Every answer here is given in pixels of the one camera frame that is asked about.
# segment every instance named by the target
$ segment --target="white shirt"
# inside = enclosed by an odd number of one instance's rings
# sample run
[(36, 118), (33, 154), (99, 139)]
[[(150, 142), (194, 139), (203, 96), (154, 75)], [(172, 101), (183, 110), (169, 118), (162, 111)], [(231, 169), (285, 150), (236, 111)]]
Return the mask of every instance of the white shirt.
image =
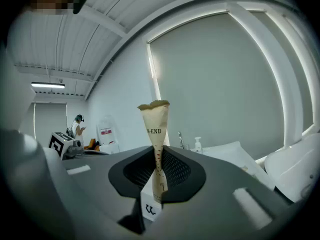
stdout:
[(76, 121), (73, 121), (72, 126), (71, 126), (71, 130), (72, 130), (72, 134), (75, 140), (78, 140), (81, 142), (81, 144), (84, 144), (84, 137), (81, 135), (78, 135), (77, 133), (77, 127), (80, 127), (80, 124), (77, 123)]

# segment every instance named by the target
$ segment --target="person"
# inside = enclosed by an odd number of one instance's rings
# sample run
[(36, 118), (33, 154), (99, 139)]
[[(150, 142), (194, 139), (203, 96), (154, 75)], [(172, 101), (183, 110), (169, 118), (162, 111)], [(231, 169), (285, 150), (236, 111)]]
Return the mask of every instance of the person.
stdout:
[(78, 114), (71, 125), (72, 137), (76, 140), (79, 140), (82, 146), (84, 145), (84, 137), (82, 133), (86, 129), (86, 127), (80, 128), (80, 123), (84, 121), (85, 120), (83, 120), (83, 116), (81, 114)]

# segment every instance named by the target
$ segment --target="roller shade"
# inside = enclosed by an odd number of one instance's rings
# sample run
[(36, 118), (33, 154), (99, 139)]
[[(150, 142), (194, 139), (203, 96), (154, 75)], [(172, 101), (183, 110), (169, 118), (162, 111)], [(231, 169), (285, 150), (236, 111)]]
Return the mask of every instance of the roller shade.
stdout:
[(48, 147), (52, 132), (66, 132), (66, 104), (36, 103), (34, 124), (36, 140), (43, 147)]
[(24, 115), (19, 131), (23, 134), (27, 134), (31, 137), (35, 137), (34, 131), (34, 111), (35, 111), (35, 104), (31, 103), (26, 115)]
[(150, 43), (160, 95), (169, 100), (168, 137), (179, 147), (240, 141), (259, 159), (284, 143), (284, 114), (272, 69), (229, 14), (189, 22)]

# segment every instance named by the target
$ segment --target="gray machine top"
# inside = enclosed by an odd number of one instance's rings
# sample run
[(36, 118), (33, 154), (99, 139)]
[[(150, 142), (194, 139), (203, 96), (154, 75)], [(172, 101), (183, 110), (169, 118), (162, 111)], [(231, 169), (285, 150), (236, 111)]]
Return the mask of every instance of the gray machine top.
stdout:
[[(108, 173), (120, 161), (150, 147), (117, 154), (61, 161), (33, 138), (0, 130), (0, 167), (17, 202), (40, 227), (61, 239), (267, 239), (288, 221), (292, 209), (240, 168), (188, 150), (165, 147), (200, 164), (202, 188), (188, 201), (164, 203), (161, 214), (142, 234), (118, 223), (130, 215), (135, 199), (121, 196)], [(69, 175), (66, 169), (90, 170)], [(246, 188), (272, 218), (256, 230), (233, 196)]]

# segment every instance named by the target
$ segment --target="black mesh grate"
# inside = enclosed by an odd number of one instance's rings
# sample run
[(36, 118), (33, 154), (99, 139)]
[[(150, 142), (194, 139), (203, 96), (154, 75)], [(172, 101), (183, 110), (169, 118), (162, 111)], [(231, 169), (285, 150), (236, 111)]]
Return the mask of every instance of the black mesh grate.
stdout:
[[(124, 176), (141, 190), (156, 168), (154, 152), (153, 149), (151, 152), (128, 164), (123, 170)], [(186, 163), (166, 150), (163, 150), (162, 153), (162, 168), (166, 176), (168, 188), (173, 188), (183, 183), (191, 174), (191, 169)]]
[(183, 183), (191, 174), (191, 169), (186, 163), (166, 150), (163, 150), (162, 153), (162, 168), (165, 173), (168, 189)]
[(136, 184), (141, 190), (147, 184), (151, 174), (156, 168), (154, 149), (141, 156), (137, 160), (129, 163), (123, 169), (124, 176), (132, 183)]

